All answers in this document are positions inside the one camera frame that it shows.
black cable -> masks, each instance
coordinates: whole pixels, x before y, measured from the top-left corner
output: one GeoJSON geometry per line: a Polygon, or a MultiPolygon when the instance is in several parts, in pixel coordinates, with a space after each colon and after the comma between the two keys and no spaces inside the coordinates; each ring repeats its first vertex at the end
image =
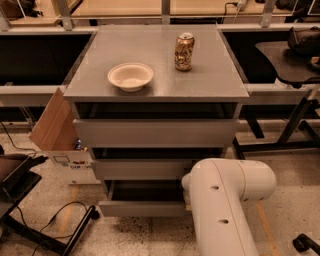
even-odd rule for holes
{"type": "Polygon", "coordinates": [[[37,154],[37,151],[36,151],[34,148],[19,148],[19,147],[17,147],[17,146],[14,144],[14,142],[13,142],[13,140],[12,140],[9,132],[7,131],[6,127],[4,126],[4,124],[3,124],[2,122],[0,122],[0,124],[2,125],[4,131],[6,132],[8,138],[9,138],[9,140],[11,141],[12,146],[13,146],[15,149],[24,150],[24,151],[30,151],[30,150],[31,150],[31,151],[34,152],[32,157],[34,157],[34,156],[37,154]]]}
{"type": "Polygon", "coordinates": [[[227,5],[233,5],[234,7],[237,7],[238,2],[227,2],[227,3],[225,3],[225,5],[224,5],[224,14],[223,14],[223,17],[221,19],[221,24],[223,24],[224,18],[227,15],[227,5]]]}
{"type": "MultiPolygon", "coordinates": [[[[3,188],[3,191],[4,191],[5,194],[7,195],[8,199],[9,199],[13,204],[15,204],[15,200],[11,197],[11,195],[9,194],[9,192],[8,192],[5,188],[3,188]]],[[[27,222],[26,222],[25,219],[24,219],[24,215],[23,215],[23,212],[22,212],[21,208],[20,208],[18,205],[16,206],[16,208],[19,210],[19,213],[20,213],[20,216],[21,216],[21,220],[22,220],[22,223],[23,223],[24,227],[25,227],[26,229],[28,229],[29,232],[33,233],[35,236],[38,236],[40,239],[42,239],[42,242],[41,242],[40,244],[38,244],[38,246],[34,249],[34,251],[33,251],[33,253],[32,253],[32,256],[35,255],[36,251],[37,251],[40,247],[41,247],[42,249],[44,249],[44,250],[47,250],[47,249],[48,249],[49,246],[44,247],[43,244],[46,244],[46,243],[49,242],[50,240],[45,240],[45,239],[44,239],[44,237],[43,237],[42,234],[41,234],[42,231],[43,231],[46,227],[48,227],[48,226],[55,220],[55,218],[57,217],[57,215],[59,214],[59,212],[61,212],[65,207],[67,207],[68,205],[71,205],[71,204],[81,204],[81,205],[85,208],[85,210],[86,210],[85,214],[87,214],[88,208],[86,207],[86,205],[85,205],[84,203],[82,203],[82,202],[80,202],[80,201],[72,201],[72,202],[69,202],[69,203],[65,204],[64,206],[62,206],[62,207],[53,215],[53,217],[50,219],[49,223],[48,223],[47,225],[45,225],[43,228],[41,228],[40,231],[39,231],[39,233],[38,233],[38,232],[35,232],[34,230],[32,230],[32,229],[28,226],[27,222]]],[[[67,235],[67,236],[61,236],[61,237],[57,236],[57,237],[53,237],[52,239],[69,238],[69,237],[71,237],[72,235],[73,235],[73,234],[67,235]]]]}
{"type": "MultiPolygon", "coordinates": [[[[88,212],[88,209],[87,209],[87,207],[85,206],[85,204],[82,203],[82,202],[80,202],[80,201],[72,201],[72,202],[70,202],[70,203],[67,203],[67,204],[65,204],[64,206],[62,206],[62,207],[53,215],[53,217],[50,219],[50,221],[48,222],[47,225],[45,225],[43,228],[40,229],[40,231],[39,231],[40,236],[41,236],[42,231],[43,231],[45,228],[47,228],[47,227],[55,220],[55,218],[57,217],[57,215],[58,215],[65,207],[67,207],[68,205],[71,205],[71,204],[81,204],[81,205],[85,208],[86,213],[88,212]]],[[[73,234],[68,235],[68,236],[53,237],[52,239],[69,238],[69,237],[71,237],[72,235],[73,235],[73,234]]],[[[34,251],[33,251],[33,253],[32,253],[32,256],[35,255],[36,251],[37,251],[40,247],[41,247],[42,249],[44,249],[44,250],[47,250],[48,248],[44,247],[43,244],[47,243],[48,241],[49,241],[49,240],[43,239],[42,243],[40,243],[40,244],[34,249],[34,251]]]]}

drawer front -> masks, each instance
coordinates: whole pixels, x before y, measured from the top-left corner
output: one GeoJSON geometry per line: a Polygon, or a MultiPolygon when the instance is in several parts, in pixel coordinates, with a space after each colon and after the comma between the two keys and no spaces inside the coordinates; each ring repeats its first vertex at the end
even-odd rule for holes
{"type": "Polygon", "coordinates": [[[98,180],[174,180],[189,173],[192,160],[100,160],[91,163],[98,180]]]}
{"type": "Polygon", "coordinates": [[[230,120],[75,120],[87,147],[224,147],[238,122],[230,120]]]}
{"type": "Polygon", "coordinates": [[[191,215],[184,202],[101,201],[105,217],[180,217],[191,215]]]}

soda can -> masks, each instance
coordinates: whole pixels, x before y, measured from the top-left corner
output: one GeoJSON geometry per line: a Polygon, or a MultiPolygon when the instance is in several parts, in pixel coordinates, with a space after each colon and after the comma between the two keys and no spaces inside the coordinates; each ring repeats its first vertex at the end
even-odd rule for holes
{"type": "Polygon", "coordinates": [[[190,32],[180,34],[176,41],[175,67],[180,71],[191,69],[191,57],[195,40],[190,32]]]}

cardboard flap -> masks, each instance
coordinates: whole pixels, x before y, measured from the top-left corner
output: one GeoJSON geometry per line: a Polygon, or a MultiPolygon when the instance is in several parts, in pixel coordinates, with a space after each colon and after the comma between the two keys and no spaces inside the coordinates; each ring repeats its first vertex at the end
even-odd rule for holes
{"type": "Polygon", "coordinates": [[[43,151],[74,150],[78,135],[73,126],[73,119],[70,106],[58,88],[29,138],[43,151]]]}

cardboard box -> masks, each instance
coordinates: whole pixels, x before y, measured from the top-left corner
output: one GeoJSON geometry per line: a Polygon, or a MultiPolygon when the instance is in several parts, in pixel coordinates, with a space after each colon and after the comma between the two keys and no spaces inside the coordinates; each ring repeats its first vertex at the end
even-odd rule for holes
{"type": "Polygon", "coordinates": [[[29,138],[56,165],[57,171],[69,184],[97,184],[88,152],[75,150],[78,140],[73,126],[74,116],[58,88],[29,138]]]}

